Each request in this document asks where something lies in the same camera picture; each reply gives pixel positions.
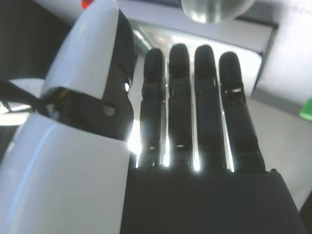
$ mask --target robotic hand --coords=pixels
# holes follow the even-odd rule
[[[134,56],[132,30],[116,1],[97,0],[63,43],[41,99],[1,84],[1,100],[23,100],[38,113],[0,166],[0,233],[304,233],[282,177],[265,170],[233,53],[220,59],[219,89],[212,49],[196,52],[200,172],[193,170],[187,48],[178,44],[170,53],[170,167],[159,163],[165,63],[160,50],[147,54],[143,151],[135,167],[126,143],[134,114],[125,89]],[[225,159],[219,90],[234,173]]]

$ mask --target red button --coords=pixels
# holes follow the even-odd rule
[[[82,0],[81,6],[83,9],[87,9],[87,7],[93,2],[93,0]]]

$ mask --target green object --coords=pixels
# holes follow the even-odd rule
[[[312,121],[312,98],[307,101],[299,115],[302,118]]]

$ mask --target silver metallic object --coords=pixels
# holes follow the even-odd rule
[[[218,23],[246,12],[255,0],[181,0],[186,16],[200,23]]]

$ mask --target white plastic casing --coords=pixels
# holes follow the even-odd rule
[[[0,167],[1,234],[118,234],[127,143],[32,114]]]
[[[42,94],[58,87],[102,98],[111,64],[119,8],[97,0],[82,13],[55,58]]]

